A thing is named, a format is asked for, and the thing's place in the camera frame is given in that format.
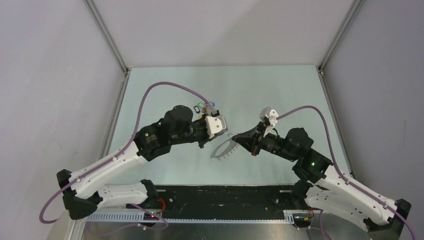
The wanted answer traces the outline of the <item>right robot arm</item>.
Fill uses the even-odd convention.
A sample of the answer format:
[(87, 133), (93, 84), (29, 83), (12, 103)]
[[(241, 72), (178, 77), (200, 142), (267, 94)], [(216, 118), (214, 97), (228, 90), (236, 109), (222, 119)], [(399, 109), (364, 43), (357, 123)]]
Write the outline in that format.
[(292, 170), (299, 180), (290, 193), (297, 209), (311, 207), (351, 222), (372, 240), (398, 240), (411, 204), (378, 194), (348, 174), (336, 170), (335, 164), (312, 148), (314, 141), (303, 128), (292, 128), (286, 137), (265, 134), (266, 126), (239, 133), (231, 139), (256, 156), (267, 151), (294, 163)]

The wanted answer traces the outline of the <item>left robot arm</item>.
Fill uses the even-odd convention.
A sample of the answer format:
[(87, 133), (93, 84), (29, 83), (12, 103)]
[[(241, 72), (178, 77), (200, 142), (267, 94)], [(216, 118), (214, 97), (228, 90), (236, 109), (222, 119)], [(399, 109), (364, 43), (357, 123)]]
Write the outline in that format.
[(192, 110), (177, 105), (157, 122), (141, 128), (129, 143), (79, 171), (63, 169), (56, 175), (63, 204), (72, 220), (83, 219), (100, 208), (135, 204), (153, 208), (158, 192), (151, 180), (109, 185), (109, 181), (135, 167), (168, 154), (173, 145), (198, 143), (200, 148), (227, 131), (219, 112), (193, 120)]

